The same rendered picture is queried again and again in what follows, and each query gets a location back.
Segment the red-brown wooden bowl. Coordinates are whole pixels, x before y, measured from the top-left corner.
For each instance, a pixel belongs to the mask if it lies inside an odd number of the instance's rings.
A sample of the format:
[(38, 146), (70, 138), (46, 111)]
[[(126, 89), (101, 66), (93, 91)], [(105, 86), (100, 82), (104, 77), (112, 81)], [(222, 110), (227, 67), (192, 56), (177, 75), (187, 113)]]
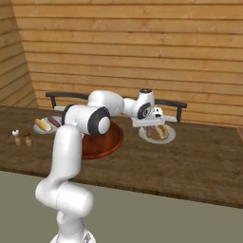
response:
[(83, 159), (99, 159), (115, 152), (123, 142), (122, 129), (111, 123), (106, 134), (96, 137), (85, 135), (83, 138)]

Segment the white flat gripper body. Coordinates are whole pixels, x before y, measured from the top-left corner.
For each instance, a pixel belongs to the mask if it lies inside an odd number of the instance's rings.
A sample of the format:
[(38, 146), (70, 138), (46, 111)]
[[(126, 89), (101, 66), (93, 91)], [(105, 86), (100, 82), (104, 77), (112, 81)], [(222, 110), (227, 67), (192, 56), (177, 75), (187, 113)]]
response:
[(132, 125), (134, 127), (143, 127), (143, 126), (155, 126), (155, 125), (164, 125), (166, 122), (177, 122), (176, 117), (161, 115), (160, 117), (148, 116), (145, 119), (139, 120), (136, 118), (131, 118)]

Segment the brown-topped wooden pepper shaker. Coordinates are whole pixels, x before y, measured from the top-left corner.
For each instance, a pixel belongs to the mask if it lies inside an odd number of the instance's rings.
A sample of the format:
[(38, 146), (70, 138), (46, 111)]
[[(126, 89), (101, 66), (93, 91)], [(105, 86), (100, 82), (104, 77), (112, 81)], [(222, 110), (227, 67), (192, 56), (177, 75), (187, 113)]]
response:
[(31, 139), (31, 137), (30, 137), (30, 132), (29, 132), (29, 131), (25, 131), (25, 132), (23, 133), (23, 136), (25, 137), (26, 145), (27, 145), (28, 147), (32, 146), (32, 139)]

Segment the white-topped wooden salt shaker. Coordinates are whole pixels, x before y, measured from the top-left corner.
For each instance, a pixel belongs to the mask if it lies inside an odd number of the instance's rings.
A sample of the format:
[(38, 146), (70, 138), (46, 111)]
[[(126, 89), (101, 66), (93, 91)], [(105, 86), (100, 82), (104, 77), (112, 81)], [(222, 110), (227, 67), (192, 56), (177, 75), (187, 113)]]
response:
[(14, 136), (14, 141), (17, 146), (21, 145), (21, 139), (19, 137), (19, 130), (12, 130), (11, 134)]

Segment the hot dog bun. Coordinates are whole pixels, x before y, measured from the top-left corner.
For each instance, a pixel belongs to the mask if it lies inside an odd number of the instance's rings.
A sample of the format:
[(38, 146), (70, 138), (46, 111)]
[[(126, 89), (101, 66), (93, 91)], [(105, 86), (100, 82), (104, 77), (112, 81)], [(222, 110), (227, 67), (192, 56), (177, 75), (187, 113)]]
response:
[(36, 119), (35, 120), (35, 124), (41, 128), (43, 131), (51, 131), (52, 130), (52, 127), (51, 125), (45, 120), (45, 119)]
[(168, 132), (168, 129), (167, 129), (167, 126), (166, 125), (156, 125), (155, 126), (155, 129), (156, 129), (157, 133), (159, 134), (159, 137), (162, 140), (168, 138), (169, 132)]

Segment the black rail with posts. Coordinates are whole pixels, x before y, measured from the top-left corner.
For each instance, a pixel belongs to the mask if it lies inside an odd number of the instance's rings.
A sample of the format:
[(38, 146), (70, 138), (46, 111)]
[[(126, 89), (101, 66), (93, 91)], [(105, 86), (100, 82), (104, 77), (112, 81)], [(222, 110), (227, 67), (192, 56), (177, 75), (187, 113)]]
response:
[[(84, 93), (70, 93), (70, 92), (47, 92), (46, 96), (50, 98), (52, 107), (56, 106), (56, 97), (66, 97), (66, 98), (78, 98), (78, 99), (88, 99), (88, 95)], [(167, 106), (173, 106), (177, 108), (177, 121), (180, 122), (181, 112), (183, 108), (187, 107), (186, 103), (168, 101), (168, 100), (158, 100), (155, 99), (155, 104), (162, 104)]]

